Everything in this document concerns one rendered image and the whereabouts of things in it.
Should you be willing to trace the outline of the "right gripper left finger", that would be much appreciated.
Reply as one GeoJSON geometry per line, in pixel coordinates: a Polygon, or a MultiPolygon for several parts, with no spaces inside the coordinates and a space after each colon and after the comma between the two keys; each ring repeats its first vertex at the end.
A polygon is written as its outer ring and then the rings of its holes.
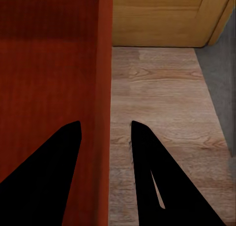
{"type": "Polygon", "coordinates": [[[62,226],[81,140],[61,127],[0,184],[0,226],[62,226]]]}

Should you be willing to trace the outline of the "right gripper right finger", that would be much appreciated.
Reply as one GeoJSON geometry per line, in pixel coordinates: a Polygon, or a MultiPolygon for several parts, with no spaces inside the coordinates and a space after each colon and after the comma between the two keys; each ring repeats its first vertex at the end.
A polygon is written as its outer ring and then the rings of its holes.
{"type": "Polygon", "coordinates": [[[132,121],[131,142],[139,226],[226,226],[147,125],[132,121]]]}

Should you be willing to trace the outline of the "storage box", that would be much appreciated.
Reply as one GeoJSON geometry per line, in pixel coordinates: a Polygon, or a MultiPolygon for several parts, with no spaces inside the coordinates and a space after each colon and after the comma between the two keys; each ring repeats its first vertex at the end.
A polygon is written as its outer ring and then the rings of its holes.
{"type": "Polygon", "coordinates": [[[80,121],[62,226],[108,226],[112,25],[113,0],[0,0],[0,184],[80,121]]]}

